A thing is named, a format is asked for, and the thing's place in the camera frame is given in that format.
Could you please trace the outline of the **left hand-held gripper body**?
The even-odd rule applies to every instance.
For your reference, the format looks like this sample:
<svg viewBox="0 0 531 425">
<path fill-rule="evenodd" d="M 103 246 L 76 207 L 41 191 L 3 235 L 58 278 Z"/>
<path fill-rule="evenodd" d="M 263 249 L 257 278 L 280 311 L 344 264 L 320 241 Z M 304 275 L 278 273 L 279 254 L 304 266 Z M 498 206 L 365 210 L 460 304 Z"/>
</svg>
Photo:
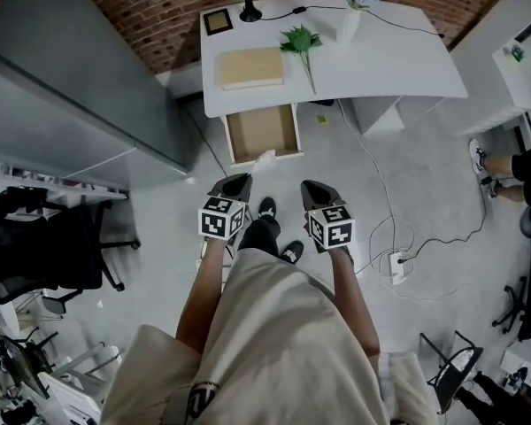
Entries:
<svg viewBox="0 0 531 425">
<path fill-rule="evenodd" d="M 251 174 L 234 174 L 216 182 L 198 210 L 198 233 L 230 241 L 242 229 L 253 183 Z"/>
</svg>

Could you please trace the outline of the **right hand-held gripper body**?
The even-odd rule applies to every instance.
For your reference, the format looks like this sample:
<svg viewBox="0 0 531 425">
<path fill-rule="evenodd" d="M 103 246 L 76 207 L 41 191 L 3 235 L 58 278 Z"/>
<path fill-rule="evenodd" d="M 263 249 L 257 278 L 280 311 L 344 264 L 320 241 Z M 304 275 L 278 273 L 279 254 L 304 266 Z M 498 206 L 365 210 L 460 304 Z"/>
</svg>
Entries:
<svg viewBox="0 0 531 425">
<path fill-rule="evenodd" d="M 304 228 L 318 253 L 351 244 L 356 221 L 338 191 L 313 180 L 302 181 L 300 190 L 306 219 Z"/>
</svg>

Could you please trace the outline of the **white plastic bag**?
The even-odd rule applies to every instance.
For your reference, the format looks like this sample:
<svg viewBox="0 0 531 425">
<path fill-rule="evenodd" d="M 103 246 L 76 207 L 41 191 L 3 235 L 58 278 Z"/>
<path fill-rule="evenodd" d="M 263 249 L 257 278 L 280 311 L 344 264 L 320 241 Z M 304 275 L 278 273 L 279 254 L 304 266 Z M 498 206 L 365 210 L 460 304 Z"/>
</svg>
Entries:
<svg viewBox="0 0 531 425">
<path fill-rule="evenodd" d="M 277 156 L 275 150 L 268 150 L 262 153 L 251 168 L 252 175 L 263 174 L 269 170 L 272 170 L 277 162 Z"/>
</svg>

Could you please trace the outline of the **wooden drawer white front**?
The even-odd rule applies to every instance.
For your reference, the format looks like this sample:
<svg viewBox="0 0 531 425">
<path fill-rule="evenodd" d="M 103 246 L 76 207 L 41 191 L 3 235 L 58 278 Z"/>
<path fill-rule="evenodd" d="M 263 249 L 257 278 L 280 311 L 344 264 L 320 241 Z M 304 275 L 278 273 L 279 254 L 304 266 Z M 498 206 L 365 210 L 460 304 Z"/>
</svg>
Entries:
<svg viewBox="0 0 531 425">
<path fill-rule="evenodd" d="M 276 158 L 302 156 L 296 110 L 284 104 L 222 116 L 232 166 L 252 165 L 267 151 Z"/>
</svg>

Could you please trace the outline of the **person's left forearm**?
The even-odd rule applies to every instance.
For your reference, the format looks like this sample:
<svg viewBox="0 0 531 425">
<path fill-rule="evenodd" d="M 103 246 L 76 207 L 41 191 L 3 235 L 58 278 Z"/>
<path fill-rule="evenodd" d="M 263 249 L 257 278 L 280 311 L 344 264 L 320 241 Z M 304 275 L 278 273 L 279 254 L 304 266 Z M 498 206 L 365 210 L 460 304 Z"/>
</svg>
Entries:
<svg viewBox="0 0 531 425">
<path fill-rule="evenodd" d="M 227 242 L 210 238 L 178 322 L 175 338 L 202 354 L 222 288 Z"/>
</svg>

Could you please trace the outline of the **person's right forearm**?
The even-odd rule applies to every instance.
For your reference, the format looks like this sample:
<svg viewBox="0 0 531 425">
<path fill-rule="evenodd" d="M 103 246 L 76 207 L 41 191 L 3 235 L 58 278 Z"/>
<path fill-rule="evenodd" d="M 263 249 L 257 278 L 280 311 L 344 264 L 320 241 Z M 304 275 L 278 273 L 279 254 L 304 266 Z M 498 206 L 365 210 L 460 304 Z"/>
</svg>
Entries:
<svg viewBox="0 0 531 425">
<path fill-rule="evenodd" d="M 349 253 L 343 247 L 328 251 L 333 268 L 335 306 L 368 358 L 381 353 L 380 340 L 358 284 Z"/>
</svg>

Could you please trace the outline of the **person's right black shoe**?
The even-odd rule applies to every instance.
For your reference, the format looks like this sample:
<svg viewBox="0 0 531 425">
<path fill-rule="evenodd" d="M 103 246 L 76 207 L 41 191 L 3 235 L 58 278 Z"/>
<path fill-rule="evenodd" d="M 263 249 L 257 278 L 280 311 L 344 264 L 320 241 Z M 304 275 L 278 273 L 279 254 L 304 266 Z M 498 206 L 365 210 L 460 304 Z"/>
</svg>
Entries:
<svg viewBox="0 0 531 425">
<path fill-rule="evenodd" d="M 281 252 L 280 259 L 289 264 L 295 265 L 304 253 L 304 244 L 301 241 L 295 240 L 289 243 Z"/>
</svg>

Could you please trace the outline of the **person's black trousers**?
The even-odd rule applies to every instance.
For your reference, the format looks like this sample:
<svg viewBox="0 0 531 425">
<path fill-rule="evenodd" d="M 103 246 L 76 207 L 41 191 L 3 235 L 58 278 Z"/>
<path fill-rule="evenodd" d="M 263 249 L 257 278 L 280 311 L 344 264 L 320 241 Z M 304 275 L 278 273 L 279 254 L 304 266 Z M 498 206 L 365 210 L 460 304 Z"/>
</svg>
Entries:
<svg viewBox="0 0 531 425">
<path fill-rule="evenodd" d="M 277 238 L 280 233 L 281 227 L 275 218 L 269 215 L 257 218 L 245 230 L 238 250 L 258 249 L 278 257 Z"/>
</svg>

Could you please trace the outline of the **white power strip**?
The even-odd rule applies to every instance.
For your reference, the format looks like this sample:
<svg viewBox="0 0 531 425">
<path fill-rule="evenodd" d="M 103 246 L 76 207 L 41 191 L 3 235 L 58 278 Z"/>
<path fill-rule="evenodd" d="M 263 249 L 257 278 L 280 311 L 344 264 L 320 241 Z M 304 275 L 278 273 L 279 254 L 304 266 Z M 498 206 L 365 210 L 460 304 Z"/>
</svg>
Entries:
<svg viewBox="0 0 531 425">
<path fill-rule="evenodd" d="M 405 281 L 406 273 L 404 269 L 404 253 L 394 251 L 389 254 L 389 270 L 391 284 L 397 286 Z"/>
</svg>

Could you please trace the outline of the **person's beige shirt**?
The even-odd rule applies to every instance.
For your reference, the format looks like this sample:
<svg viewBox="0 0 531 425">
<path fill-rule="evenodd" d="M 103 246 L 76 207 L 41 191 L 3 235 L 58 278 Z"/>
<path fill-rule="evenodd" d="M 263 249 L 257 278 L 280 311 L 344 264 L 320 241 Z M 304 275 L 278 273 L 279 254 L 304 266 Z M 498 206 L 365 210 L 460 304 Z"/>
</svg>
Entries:
<svg viewBox="0 0 531 425">
<path fill-rule="evenodd" d="M 100 425 L 439 425 L 411 352 L 370 357 L 316 279 L 243 249 L 204 348 L 137 329 Z"/>
</svg>

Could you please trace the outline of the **beige book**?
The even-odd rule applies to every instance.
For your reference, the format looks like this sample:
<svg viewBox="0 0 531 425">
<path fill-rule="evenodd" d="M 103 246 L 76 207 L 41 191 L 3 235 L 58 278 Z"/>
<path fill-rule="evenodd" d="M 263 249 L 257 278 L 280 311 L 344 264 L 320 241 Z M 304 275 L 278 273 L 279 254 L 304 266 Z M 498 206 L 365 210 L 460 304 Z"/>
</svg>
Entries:
<svg viewBox="0 0 531 425">
<path fill-rule="evenodd" d="M 218 73 L 223 90 L 281 85 L 285 79 L 281 50 L 276 47 L 220 53 Z"/>
</svg>

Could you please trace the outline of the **white desk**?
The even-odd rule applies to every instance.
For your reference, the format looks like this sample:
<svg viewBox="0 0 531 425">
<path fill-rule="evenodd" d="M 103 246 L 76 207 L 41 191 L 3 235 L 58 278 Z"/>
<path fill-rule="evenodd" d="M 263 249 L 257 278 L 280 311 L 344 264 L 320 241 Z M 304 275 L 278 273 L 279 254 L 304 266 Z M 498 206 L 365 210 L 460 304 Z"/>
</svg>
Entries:
<svg viewBox="0 0 531 425">
<path fill-rule="evenodd" d="M 252 111 L 284 104 L 338 98 L 436 97 L 466 98 L 466 87 L 426 14 L 419 8 L 379 2 L 362 13 L 358 31 L 348 45 L 336 41 L 345 0 L 260 0 L 264 19 L 243 22 L 239 4 L 227 7 L 234 28 L 201 34 L 204 111 L 207 117 Z M 281 85 L 223 90 L 218 56 L 231 50 L 276 47 L 282 31 L 301 25 L 319 34 L 321 47 L 310 60 L 314 94 L 300 59 L 282 56 Z"/>
</svg>

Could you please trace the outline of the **white metal rack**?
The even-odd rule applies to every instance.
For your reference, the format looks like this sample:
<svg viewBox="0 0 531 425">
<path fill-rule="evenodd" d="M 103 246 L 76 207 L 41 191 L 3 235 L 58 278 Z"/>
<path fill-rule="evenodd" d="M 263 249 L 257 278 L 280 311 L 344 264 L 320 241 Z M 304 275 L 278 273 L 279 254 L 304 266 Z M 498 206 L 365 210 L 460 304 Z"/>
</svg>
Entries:
<svg viewBox="0 0 531 425">
<path fill-rule="evenodd" d="M 95 185 L 93 183 L 76 182 L 47 174 L 19 170 L 0 162 L 0 185 L 3 187 L 46 189 L 58 195 L 76 194 L 94 199 L 128 199 L 127 193 L 119 189 Z"/>
</svg>

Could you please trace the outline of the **green artificial leaf stem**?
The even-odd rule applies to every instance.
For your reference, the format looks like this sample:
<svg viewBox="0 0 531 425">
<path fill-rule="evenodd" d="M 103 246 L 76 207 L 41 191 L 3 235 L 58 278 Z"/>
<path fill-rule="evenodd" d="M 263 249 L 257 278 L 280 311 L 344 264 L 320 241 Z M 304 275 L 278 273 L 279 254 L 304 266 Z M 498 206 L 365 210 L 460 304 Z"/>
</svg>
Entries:
<svg viewBox="0 0 531 425">
<path fill-rule="evenodd" d="M 289 31 L 281 32 L 286 40 L 280 43 L 280 50 L 296 55 L 304 67 L 307 79 L 314 94 L 317 94 L 314 79 L 312 77 L 312 66 L 310 60 L 310 50 L 321 47 L 323 42 L 319 34 L 313 33 L 307 27 L 292 27 Z"/>
</svg>

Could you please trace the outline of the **grey fridge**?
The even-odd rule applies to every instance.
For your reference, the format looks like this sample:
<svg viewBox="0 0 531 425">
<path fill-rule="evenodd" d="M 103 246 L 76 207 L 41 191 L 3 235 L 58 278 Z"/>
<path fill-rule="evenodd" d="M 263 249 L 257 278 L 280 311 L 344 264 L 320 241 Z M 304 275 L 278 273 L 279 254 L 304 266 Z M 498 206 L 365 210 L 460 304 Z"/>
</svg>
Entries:
<svg viewBox="0 0 531 425">
<path fill-rule="evenodd" d="M 91 0 L 0 0 L 0 161 L 134 189 L 188 175 L 169 91 Z"/>
</svg>

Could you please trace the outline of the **white cart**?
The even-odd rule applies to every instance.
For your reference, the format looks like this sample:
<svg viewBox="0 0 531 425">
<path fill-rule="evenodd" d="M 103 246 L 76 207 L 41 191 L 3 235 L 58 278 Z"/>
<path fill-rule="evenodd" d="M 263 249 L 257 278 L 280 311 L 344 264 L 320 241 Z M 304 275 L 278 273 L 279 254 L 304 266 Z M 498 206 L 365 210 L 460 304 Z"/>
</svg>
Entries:
<svg viewBox="0 0 531 425">
<path fill-rule="evenodd" d="M 43 373 L 42 377 L 70 422 L 100 425 L 101 407 L 96 398 L 71 382 Z"/>
</svg>

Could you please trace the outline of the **white shelf unit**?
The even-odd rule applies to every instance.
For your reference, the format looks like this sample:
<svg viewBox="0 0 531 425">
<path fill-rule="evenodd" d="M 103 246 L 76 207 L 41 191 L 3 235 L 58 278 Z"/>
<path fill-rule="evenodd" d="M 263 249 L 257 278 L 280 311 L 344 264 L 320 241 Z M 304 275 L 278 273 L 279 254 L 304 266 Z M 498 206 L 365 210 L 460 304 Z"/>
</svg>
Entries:
<svg viewBox="0 0 531 425">
<path fill-rule="evenodd" d="M 511 44 L 519 44 L 525 51 L 525 57 L 520 63 L 506 57 L 503 52 L 503 48 Z M 464 130 L 464 135 L 486 132 L 524 113 L 531 113 L 531 23 L 495 50 L 492 57 L 495 83 L 488 85 L 486 90 L 493 92 L 499 87 L 502 95 L 488 99 L 494 108 L 486 111 L 484 117 Z"/>
</svg>

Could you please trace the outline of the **black monitor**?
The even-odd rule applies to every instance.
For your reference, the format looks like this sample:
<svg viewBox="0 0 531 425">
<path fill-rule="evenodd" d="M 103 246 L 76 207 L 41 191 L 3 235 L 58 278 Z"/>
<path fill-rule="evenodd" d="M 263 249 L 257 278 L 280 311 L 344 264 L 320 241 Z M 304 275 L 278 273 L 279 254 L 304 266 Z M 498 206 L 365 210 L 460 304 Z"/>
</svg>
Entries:
<svg viewBox="0 0 531 425">
<path fill-rule="evenodd" d="M 38 375 L 41 372 L 41 365 L 30 355 L 28 348 L 7 336 L 1 336 L 0 354 L 3 366 L 16 387 L 25 384 L 40 397 L 44 399 L 50 397 L 48 388 L 42 383 Z"/>
</svg>

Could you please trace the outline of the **black frame chair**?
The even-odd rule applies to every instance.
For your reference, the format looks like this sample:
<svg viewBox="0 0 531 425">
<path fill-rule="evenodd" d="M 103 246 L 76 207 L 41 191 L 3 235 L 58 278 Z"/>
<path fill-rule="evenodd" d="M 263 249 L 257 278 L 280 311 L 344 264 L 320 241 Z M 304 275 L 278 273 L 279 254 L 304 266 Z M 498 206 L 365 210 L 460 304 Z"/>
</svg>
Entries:
<svg viewBox="0 0 531 425">
<path fill-rule="evenodd" d="M 470 375 L 481 355 L 483 349 L 474 342 L 454 330 L 454 343 L 457 340 L 464 345 L 452 355 L 446 356 L 424 333 L 419 337 L 433 350 L 439 358 L 438 371 L 427 380 L 427 385 L 434 391 L 438 401 L 438 414 L 445 415 L 451 407 L 452 401 L 458 389 Z"/>
</svg>

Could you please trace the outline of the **grey metal stool frame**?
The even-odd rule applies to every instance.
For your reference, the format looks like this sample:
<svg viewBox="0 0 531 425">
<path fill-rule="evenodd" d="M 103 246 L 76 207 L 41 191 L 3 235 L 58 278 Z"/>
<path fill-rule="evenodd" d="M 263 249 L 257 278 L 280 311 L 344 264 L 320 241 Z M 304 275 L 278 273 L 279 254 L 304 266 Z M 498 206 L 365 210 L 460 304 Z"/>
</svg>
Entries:
<svg viewBox="0 0 531 425">
<path fill-rule="evenodd" d="M 97 394 L 108 388 L 114 370 L 121 362 L 122 353 L 117 346 L 100 342 L 61 367 L 54 368 L 48 377 L 89 394 Z"/>
</svg>

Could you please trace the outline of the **black picture frame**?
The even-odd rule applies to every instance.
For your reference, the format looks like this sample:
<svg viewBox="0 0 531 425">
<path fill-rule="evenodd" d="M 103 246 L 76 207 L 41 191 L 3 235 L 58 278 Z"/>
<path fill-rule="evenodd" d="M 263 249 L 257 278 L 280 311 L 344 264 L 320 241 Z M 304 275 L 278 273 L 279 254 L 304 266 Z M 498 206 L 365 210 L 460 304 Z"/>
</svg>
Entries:
<svg viewBox="0 0 531 425">
<path fill-rule="evenodd" d="M 227 8 L 208 12 L 203 15 L 206 34 L 217 35 L 234 28 Z"/>
</svg>

